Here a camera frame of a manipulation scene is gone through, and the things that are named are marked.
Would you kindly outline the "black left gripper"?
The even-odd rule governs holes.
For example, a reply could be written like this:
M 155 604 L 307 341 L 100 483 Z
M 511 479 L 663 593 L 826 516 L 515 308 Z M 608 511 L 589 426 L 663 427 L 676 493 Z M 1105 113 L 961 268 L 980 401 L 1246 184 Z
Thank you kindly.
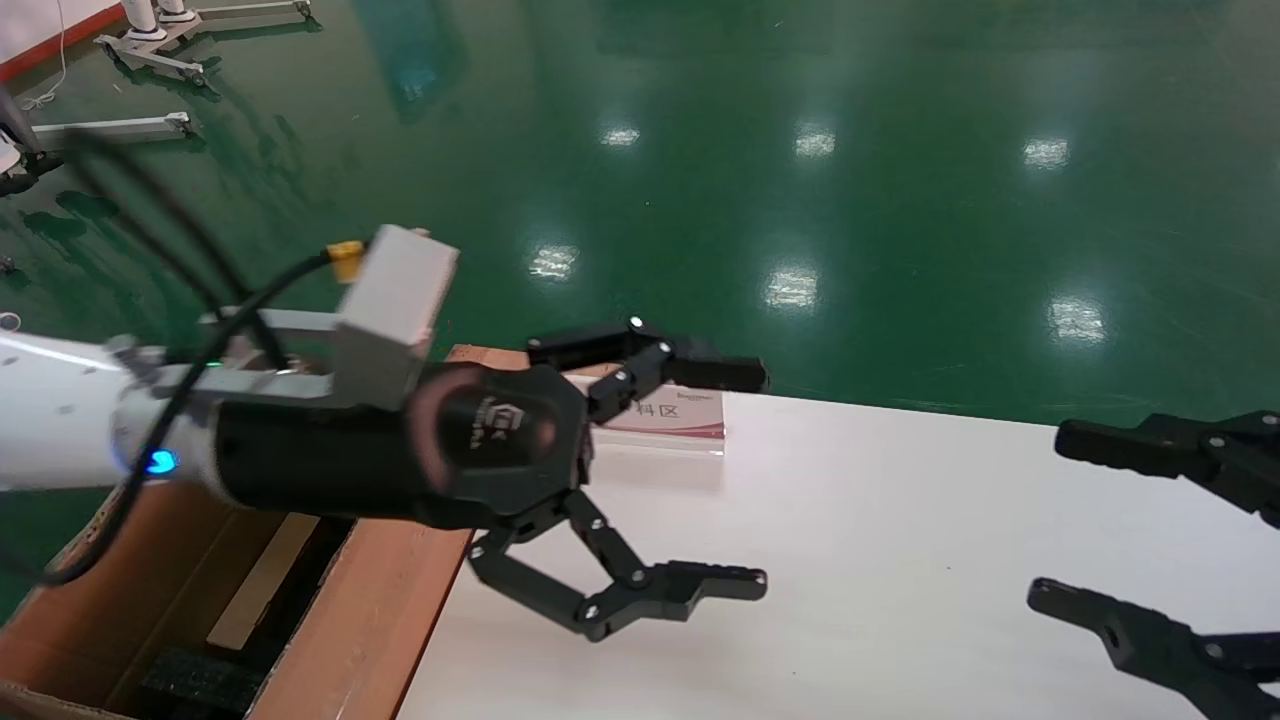
M 532 366 L 520 372 L 430 366 L 390 410 L 227 401 L 218 410 L 212 482 L 247 509 L 489 530 L 468 547 L 474 575 L 593 643 L 640 620 L 685 623 L 703 600 L 762 600 L 769 578 L 759 568 L 644 564 L 576 488 L 590 421 L 603 427 L 666 384 L 760 393 L 769 388 L 764 363 L 637 316 L 534 336 L 527 360 Z M 559 374 L 598 365 L 614 369 L 586 397 Z M 509 556 L 512 546 L 561 523 L 609 577 L 603 591 L 584 594 Z

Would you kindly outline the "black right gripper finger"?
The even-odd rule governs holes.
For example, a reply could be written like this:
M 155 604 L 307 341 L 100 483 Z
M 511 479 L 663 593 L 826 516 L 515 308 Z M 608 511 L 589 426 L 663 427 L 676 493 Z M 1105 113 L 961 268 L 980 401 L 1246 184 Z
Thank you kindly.
M 1096 634 L 1112 666 L 1171 691 L 1206 719 L 1275 719 L 1276 632 L 1202 635 L 1184 623 L 1050 578 L 1028 589 L 1030 610 Z
M 1133 428 L 1065 420 L 1055 436 L 1065 459 L 1143 477 L 1187 479 L 1279 528 L 1279 415 L 1221 421 L 1152 414 Z

